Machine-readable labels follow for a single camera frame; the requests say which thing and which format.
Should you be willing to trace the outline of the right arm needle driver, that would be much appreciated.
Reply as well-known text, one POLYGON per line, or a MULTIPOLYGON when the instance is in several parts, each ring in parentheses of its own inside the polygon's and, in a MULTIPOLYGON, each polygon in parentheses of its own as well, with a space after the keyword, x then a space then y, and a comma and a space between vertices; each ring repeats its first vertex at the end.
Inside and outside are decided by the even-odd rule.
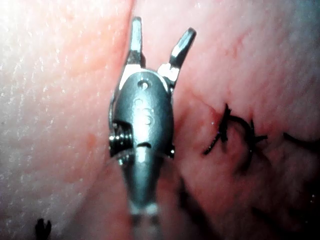
POLYGON ((110 156, 148 147, 174 158, 173 91, 178 69, 162 64, 158 70, 126 64, 109 107, 110 156))

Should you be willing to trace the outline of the right arm needle driver jaw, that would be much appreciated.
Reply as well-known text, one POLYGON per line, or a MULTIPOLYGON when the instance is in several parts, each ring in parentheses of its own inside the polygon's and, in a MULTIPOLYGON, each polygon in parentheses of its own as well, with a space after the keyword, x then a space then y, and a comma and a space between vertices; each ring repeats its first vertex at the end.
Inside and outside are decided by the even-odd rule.
POLYGON ((192 47, 192 44, 195 40, 197 32, 189 27, 182 37, 179 39, 177 44, 173 47, 171 55, 169 58, 170 69, 180 69, 187 57, 187 54, 192 47))
POLYGON ((134 16, 131 22, 131 33, 129 40, 128 55, 126 58, 127 65, 146 66, 146 59, 142 53, 142 19, 139 16, 134 16))

